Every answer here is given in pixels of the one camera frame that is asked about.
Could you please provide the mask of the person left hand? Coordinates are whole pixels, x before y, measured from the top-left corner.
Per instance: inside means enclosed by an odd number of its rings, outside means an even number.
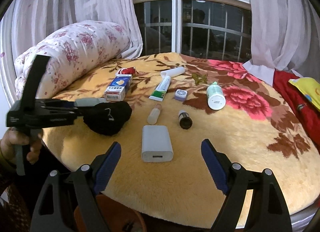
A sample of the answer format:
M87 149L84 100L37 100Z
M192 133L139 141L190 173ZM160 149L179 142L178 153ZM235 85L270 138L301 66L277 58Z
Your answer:
M19 132L16 129L9 128L1 139L1 155L5 161L15 164L16 160L14 146L26 146L29 147L29 152L26 156L26 159L30 164L34 164L39 159L40 150L42 148L42 136L43 130L39 130L37 138L30 141L30 137L27 135Z

